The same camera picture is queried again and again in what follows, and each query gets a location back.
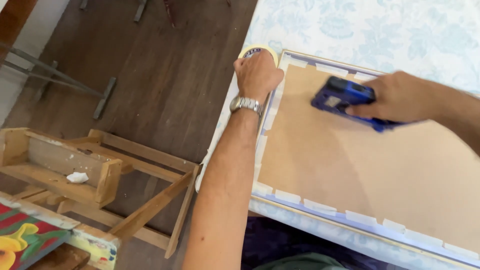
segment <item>white tissue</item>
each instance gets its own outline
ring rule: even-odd
[[[67,179],[72,183],[83,183],[88,180],[88,176],[85,172],[74,172],[67,176]]]

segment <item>green shirt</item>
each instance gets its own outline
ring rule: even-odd
[[[339,262],[318,253],[306,253],[269,262],[254,270],[345,270]]]

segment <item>wristwatch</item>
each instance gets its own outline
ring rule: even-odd
[[[233,98],[232,102],[230,103],[230,111],[233,113],[240,108],[251,109],[254,112],[258,113],[260,117],[262,117],[262,113],[264,111],[262,108],[262,104],[260,104],[260,102],[251,98],[243,98],[240,96],[236,96]]]

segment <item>forearm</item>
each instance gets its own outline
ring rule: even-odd
[[[248,109],[232,114],[215,148],[193,209],[184,270],[240,269],[258,119]]]
[[[480,99],[444,87],[434,120],[453,131],[480,156]]]

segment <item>floral tablecloth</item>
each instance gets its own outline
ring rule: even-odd
[[[480,94],[480,0],[258,0],[243,47],[267,44]],[[228,89],[207,166],[238,93]],[[197,180],[197,190],[206,166]],[[250,201],[250,210],[408,269],[457,269],[421,253],[306,216]]]

